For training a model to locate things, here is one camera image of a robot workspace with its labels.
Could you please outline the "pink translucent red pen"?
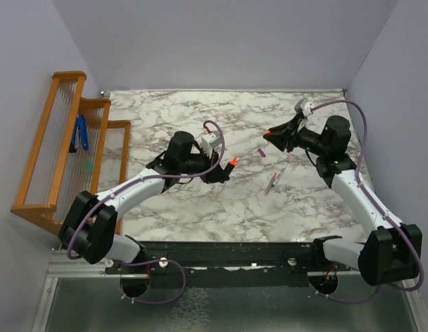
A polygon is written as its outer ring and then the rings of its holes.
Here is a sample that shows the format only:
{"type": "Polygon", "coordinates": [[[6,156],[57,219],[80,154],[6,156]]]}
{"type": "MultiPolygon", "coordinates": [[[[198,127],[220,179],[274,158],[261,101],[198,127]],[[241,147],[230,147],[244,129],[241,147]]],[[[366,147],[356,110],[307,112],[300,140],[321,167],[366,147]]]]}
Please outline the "pink translucent red pen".
{"type": "Polygon", "coordinates": [[[273,175],[272,175],[272,177],[270,178],[270,181],[269,181],[269,183],[268,183],[268,186],[266,187],[266,189],[265,189],[265,195],[268,195],[269,193],[270,193],[270,190],[272,189],[272,186],[273,186],[273,183],[274,183],[274,181],[276,180],[276,178],[277,178],[277,173],[275,172],[273,175]]]}

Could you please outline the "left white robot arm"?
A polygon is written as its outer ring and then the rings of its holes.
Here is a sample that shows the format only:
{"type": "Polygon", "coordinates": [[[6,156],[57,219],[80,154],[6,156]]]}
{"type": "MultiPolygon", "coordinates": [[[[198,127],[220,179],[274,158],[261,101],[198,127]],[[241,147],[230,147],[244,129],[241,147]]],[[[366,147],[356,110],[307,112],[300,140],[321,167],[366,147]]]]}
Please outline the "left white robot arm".
{"type": "Polygon", "coordinates": [[[177,131],[167,149],[132,179],[103,192],[80,192],[74,199],[59,231],[70,259],[83,258],[90,264],[103,259],[119,261],[130,273],[145,264],[142,246],[115,233],[116,223],[142,202],[166,192],[180,180],[200,178],[204,183],[224,183],[234,166],[221,167],[225,139],[213,131],[196,142],[193,135],[177,131]]]}

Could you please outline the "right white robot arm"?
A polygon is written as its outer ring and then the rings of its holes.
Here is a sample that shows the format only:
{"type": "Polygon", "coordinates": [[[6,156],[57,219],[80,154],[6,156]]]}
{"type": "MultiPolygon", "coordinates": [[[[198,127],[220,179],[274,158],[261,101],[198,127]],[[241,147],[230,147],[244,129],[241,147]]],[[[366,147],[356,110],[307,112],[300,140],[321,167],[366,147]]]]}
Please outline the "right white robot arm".
{"type": "Polygon", "coordinates": [[[351,138],[350,122],[346,118],[331,116],[323,131],[316,133],[304,126],[304,119],[295,116],[269,129],[263,137],[280,151],[291,152],[298,147],[316,155],[317,173],[343,199],[368,237],[365,243],[341,237],[315,240],[318,249],[310,253],[315,269],[326,270],[334,262],[344,264],[360,271],[371,286],[420,275],[422,232],[416,225],[405,225],[401,221],[390,223],[393,214],[363,184],[346,152],[351,138]]]}

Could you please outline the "purple pen cap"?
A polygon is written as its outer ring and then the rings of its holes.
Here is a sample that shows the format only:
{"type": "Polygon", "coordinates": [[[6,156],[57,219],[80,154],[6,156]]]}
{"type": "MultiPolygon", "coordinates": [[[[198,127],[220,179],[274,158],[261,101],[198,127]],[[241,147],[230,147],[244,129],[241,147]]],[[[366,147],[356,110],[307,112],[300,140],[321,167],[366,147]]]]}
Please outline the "purple pen cap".
{"type": "Polygon", "coordinates": [[[259,154],[265,158],[266,157],[266,153],[262,150],[262,149],[257,149],[257,151],[259,152],[259,154]]]}

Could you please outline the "white whiteboard marker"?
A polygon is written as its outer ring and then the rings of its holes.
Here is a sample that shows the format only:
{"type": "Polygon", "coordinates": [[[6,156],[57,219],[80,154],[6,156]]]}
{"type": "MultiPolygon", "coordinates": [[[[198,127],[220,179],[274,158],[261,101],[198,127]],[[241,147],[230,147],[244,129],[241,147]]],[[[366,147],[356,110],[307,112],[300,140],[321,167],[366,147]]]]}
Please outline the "white whiteboard marker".
{"type": "Polygon", "coordinates": [[[271,187],[275,187],[277,185],[277,183],[279,182],[280,178],[283,176],[283,173],[285,172],[288,166],[289,166],[289,162],[286,162],[286,164],[281,168],[280,172],[275,177],[271,187]]]}

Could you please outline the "small green ball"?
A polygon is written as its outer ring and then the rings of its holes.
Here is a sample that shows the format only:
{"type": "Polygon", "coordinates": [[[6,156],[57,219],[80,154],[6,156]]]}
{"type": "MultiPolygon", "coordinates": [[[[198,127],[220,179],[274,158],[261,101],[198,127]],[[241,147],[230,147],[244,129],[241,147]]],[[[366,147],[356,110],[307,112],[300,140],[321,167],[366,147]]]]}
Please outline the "small green ball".
{"type": "Polygon", "coordinates": [[[86,172],[92,172],[94,168],[94,164],[91,160],[88,160],[84,164],[84,169],[86,172]]]}

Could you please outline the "wooden tiered rack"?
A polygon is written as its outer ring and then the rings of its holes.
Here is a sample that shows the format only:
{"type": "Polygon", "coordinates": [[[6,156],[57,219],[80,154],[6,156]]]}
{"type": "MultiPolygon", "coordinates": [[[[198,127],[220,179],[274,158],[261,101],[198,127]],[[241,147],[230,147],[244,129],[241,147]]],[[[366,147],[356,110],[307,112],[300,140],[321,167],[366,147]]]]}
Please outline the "wooden tiered rack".
{"type": "Polygon", "coordinates": [[[17,197],[10,211],[57,235],[73,202],[83,190],[98,191],[109,131],[124,132],[119,182],[126,180],[131,123],[110,120],[107,98],[89,99],[82,95],[86,74],[81,71],[55,72],[30,149],[17,197]],[[89,150],[69,153],[76,117],[86,119],[89,150]],[[84,164],[91,160],[92,172],[84,164]]]}

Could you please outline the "blue stapler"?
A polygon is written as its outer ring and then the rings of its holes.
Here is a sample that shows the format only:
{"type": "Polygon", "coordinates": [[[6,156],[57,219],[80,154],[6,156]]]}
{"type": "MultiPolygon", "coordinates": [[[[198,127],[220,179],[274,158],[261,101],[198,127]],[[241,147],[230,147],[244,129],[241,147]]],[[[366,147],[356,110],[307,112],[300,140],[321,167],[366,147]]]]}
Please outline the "blue stapler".
{"type": "Polygon", "coordinates": [[[89,150],[86,119],[82,114],[79,114],[75,119],[68,152],[76,153],[79,149],[89,150]]]}

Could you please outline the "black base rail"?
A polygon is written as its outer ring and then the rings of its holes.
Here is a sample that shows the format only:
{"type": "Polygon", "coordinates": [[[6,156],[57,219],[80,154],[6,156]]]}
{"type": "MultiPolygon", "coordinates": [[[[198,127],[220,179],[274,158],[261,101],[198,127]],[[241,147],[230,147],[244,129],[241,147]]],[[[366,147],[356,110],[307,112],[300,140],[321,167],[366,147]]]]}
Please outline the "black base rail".
{"type": "Polygon", "coordinates": [[[105,273],[152,288],[306,287],[309,275],[340,268],[313,242],[182,242],[128,240],[120,253],[78,241],[73,249],[90,264],[107,258],[105,273]]]}

